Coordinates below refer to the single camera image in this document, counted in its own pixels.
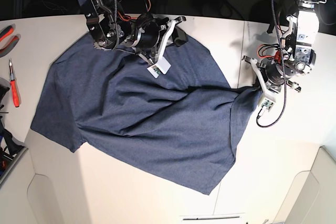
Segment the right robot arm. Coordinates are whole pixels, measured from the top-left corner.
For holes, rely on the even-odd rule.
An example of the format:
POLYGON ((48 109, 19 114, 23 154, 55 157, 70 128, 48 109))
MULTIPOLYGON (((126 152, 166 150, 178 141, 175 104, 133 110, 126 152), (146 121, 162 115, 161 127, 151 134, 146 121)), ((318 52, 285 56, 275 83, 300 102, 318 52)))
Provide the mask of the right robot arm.
POLYGON ((124 12, 122 0, 77 1, 97 49, 129 52, 151 66, 163 58, 166 47, 188 42, 187 34, 178 27, 186 17, 155 17, 151 0, 144 0, 145 12, 138 17, 124 12))

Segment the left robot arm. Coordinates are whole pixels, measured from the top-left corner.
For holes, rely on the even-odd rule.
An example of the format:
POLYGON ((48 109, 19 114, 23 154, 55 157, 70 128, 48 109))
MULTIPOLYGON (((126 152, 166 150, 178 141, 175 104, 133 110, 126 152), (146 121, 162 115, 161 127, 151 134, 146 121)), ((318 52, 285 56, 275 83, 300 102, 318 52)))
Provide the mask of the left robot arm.
POLYGON ((276 102, 276 95, 283 86, 301 91, 301 87, 292 82, 294 76, 309 74, 316 61, 316 53, 312 45, 319 30, 319 19, 315 7, 327 0, 295 0, 293 14, 286 17, 287 31, 281 31, 275 24, 281 41, 263 44, 257 50, 257 58, 243 57, 251 64, 262 89, 261 104, 271 106, 276 102))

